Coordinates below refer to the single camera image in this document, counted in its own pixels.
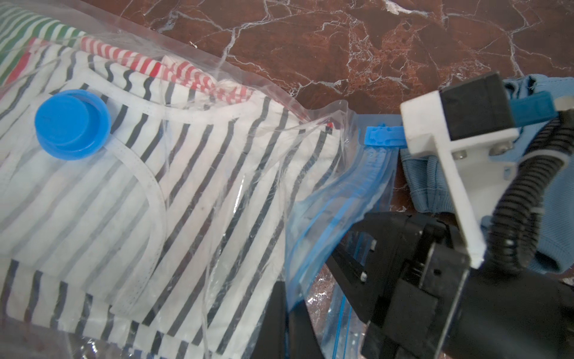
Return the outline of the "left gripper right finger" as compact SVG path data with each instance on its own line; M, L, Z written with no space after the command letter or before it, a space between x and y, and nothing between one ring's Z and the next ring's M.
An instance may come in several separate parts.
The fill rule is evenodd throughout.
M295 305L288 314L288 355L290 359L323 359L306 305Z

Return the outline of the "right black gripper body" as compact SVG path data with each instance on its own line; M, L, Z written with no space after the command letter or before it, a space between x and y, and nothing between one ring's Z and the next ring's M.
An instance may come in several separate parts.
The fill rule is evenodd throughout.
M367 326L365 358L571 358L573 289L536 272L473 269L456 227L370 213L364 261L338 245L327 266Z

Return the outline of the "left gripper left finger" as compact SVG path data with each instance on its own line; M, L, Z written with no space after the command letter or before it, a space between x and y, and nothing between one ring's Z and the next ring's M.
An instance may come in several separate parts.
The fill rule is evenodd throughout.
M286 357L286 286L275 283L265 312L252 359L284 359Z

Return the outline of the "blue tank top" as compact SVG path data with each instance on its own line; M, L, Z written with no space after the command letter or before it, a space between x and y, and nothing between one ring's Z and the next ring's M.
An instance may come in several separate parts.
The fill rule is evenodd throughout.
M534 74L506 80L505 89L521 104L543 92L557 100L573 97L573 77ZM481 225L485 264L506 275L526 269L564 273L573 265L573 109L519 128L514 149L495 156L495 161L516 163L518 172ZM401 152L416 211L455 214L438 158Z

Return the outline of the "blue zipper slider clip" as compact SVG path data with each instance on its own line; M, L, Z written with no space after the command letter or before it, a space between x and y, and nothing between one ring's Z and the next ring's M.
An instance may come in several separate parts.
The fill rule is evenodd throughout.
M370 147L406 148L404 127L367 127L364 145Z

